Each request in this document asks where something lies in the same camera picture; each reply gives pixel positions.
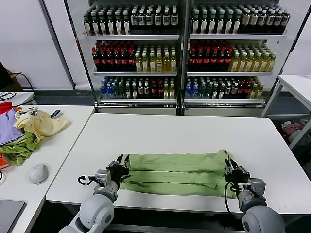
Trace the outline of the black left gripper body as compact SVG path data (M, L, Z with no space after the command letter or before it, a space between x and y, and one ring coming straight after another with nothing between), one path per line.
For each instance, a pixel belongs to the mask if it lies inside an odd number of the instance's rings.
M110 172L110 178L118 186L121 185L122 181L129 178L129 168L127 163L120 164L118 161L112 161L106 169Z

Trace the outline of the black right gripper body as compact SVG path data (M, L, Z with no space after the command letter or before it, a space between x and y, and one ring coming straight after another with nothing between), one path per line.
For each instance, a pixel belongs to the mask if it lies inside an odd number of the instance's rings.
M238 185L239 183L248 183L249 179L250 173L244 167L237 167L236 169L232 167L225 168L225 180L227 182Z

